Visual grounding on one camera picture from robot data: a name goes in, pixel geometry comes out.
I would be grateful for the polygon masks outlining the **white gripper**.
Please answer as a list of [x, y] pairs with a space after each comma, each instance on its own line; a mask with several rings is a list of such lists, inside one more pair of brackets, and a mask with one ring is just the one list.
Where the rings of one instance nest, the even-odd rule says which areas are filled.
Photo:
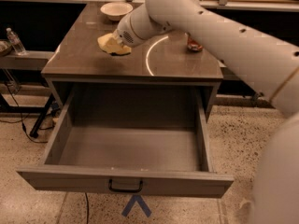
[[170, 25], [154, 21], [145, 5], [134, 9], [119, 22], [113, 37], [120, 45], [137, 47], [156, 35], [164, 35], [172, 30]]

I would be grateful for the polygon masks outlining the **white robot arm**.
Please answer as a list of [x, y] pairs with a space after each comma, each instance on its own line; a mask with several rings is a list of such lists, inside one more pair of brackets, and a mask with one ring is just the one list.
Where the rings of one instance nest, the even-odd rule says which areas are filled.
[[201, 7], [199, 0], [145, 0], [114, 35], [135, 47], [172, 29], [187, 33], [288, 119], [266, 145], [249, 224], [299, 224], [298, 48]]

